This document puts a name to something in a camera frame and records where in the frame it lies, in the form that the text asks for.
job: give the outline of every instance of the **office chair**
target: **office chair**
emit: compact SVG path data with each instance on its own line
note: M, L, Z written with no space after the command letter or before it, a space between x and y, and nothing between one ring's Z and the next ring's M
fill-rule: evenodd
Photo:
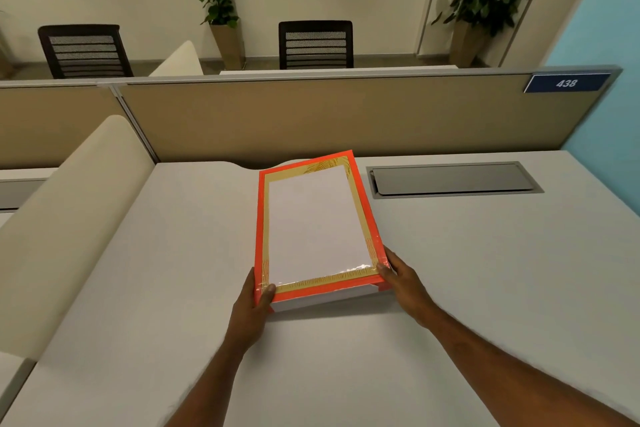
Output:
M289 21L278 26L280 69L353 67L351 21Z
M119 30L107 24L43 26L38 36L55 79L130 77Z

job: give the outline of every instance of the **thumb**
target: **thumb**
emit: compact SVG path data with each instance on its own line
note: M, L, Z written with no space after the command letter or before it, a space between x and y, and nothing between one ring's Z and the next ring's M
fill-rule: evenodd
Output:
M262 293L260 297L260 302L258 302L258 309L262 309L265 311L269 310L269 305L273 301L273 296L276 294L276 285L269 284L266 290Z
M382 278L385 279L385 282L391 284L392 286L396 285L398 277L391 271L389 267L385 266L384 264L378 263L376 269L378 269L378 273L382 276Z

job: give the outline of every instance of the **red border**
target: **red border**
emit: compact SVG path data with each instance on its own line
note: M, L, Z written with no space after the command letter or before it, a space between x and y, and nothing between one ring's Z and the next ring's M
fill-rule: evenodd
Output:
M349 160L349 166L351 167L351 173L353 174L353 180L356 184L356 190L358 191L358 197L360 198L360 203L362 204L362 210L364 211L364 216L367 221L367 226L369 227L369 232L371 233L371 238L373 241L374 249L376 250L376 255L378 260L389 266L389 262L387 259L387 254L385 253L385 248L382 245L382 240L380 239L380 233L378 232L378 227L376 226L376 220L373 218L373 213L371 212L371 205L369 204L369 199L367 198L367 193L364 189L364 184L362 183L362 178L360 177L360 172L358 171L358 165L356 164L355 157L353 156L353 151L348 150L345 152L339 152L336 154L325 155L324 157L317 157L310 160L304 160L303 162L297 162L295 164L281 165L280 167L272 167L271 169L265 169L260 171L259 178L259 186L258 186L258 217L257 217L257 225L256 225L256 233L255 233L255 265L254 265L254 277L255 277L255 291L254 291L254 299L257 304L260 300L260 296L262 295L262 291L260 289L260 281L262 280L262 238L264 235L264 177L267 174L271 174L272 172L280 172L285 171L287 169L293 169L295 167L301 167L302 165L308 164L316 164L316 162L321 162L323 160L329 160L333 158L346 156ZM324 284L322 286L315 287L307 287L306 289L300 289L298 291L291 291L286 293L276 294L273 299L274 302L286 301L290 299L296 299L299 297L313 296L316 294L325 294L333 291L339 291L342 289L349 289L351 287L364 286L367 284L371 284L373 286L378 286L379 289L385 288L385 281L380 275L370 275L368 277L359 277L353 278L349 280L342 280L340 282L334 282L332 284Z

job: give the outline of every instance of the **floor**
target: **floor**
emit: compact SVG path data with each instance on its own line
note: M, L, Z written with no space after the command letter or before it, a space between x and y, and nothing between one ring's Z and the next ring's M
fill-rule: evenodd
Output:
M132 61L135 76L148 76L162 61ZM224 69L222 60L201 60L205 75L218 75ZM397 66L438 66L449 64L448 56L416 57L414 55L354 56L355 67L397 67ZM245 69L278 69L277 57L247 58ZM17 68L12 80L51 80L51 72L46 62L29 63Z

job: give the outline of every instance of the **forearm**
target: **forearm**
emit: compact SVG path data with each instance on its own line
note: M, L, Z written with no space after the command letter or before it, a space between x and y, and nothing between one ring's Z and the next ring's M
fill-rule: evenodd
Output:
M223 342L165 427L222 427L244 351Z
M637 427L615 410L484 340L437 306L422 321L501 427Z

